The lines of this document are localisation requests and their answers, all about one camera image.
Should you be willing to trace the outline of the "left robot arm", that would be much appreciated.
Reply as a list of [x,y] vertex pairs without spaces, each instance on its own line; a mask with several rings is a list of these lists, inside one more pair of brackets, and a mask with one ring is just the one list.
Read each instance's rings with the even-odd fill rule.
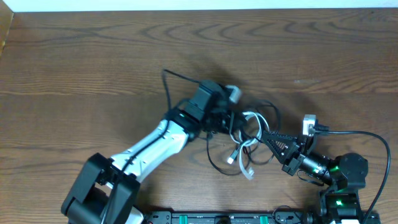
[[234,85],[199,83],[190,99],[166,112],[153,132],[129,149],[106,158],[91,156],[61,206],[69,223],[142,223],[134,206],[144,179],[202,132],[229,134],[244,122],[233,111],[242,95]]

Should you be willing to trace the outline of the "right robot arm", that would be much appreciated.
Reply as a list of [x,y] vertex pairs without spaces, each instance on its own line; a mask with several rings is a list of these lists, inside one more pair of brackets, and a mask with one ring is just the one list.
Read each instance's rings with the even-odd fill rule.
[[313,129],[308,135],[295,137],[264,132],[261,141],[282,164],[284,172],[297,175],[302,171],[317,179],[313,184],[327,186],[317,193],[318,205],[303,214],[302,223],[361,223],[364,212],[358,191],[366,186],[368,161],[357,153],[335,159],[316,153],[318,136],[327,133]]

